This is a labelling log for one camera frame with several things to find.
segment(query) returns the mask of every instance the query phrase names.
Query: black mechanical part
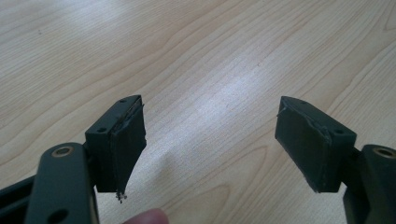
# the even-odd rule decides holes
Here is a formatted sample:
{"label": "black mechanical part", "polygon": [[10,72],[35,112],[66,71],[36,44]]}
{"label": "black mechanical part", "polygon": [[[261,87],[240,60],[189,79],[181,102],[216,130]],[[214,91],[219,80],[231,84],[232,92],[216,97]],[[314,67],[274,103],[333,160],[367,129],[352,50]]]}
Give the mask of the black mechanical part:
{"label": "black mechanical part", "polygon": [[311,104],[283,96],[276,139],[315,192],[347,186],[348,223],[396,223],[396,150],[354,148],[356,134]]}
{"label": "black mechanical part", "polygon": [[121,199],[145,135],[141,96],[117,101],[86,132],[86,143],[52,147],[36,176],[0,190],[0,223],[98,223],[93,187]]}

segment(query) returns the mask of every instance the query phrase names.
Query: light wood grain surface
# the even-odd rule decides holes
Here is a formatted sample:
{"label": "light wood grain surface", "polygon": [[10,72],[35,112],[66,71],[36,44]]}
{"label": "light wood grain surface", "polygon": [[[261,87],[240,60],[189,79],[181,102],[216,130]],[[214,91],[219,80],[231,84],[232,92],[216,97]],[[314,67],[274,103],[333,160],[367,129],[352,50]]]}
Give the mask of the light wood grain surface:
{"label": "light wood grain surface", "polygon": [[102,223],[346,223],[274,138],[281,95],[396,147],[396,2],[0,2],[0,188],[141,94],[148,146]]}

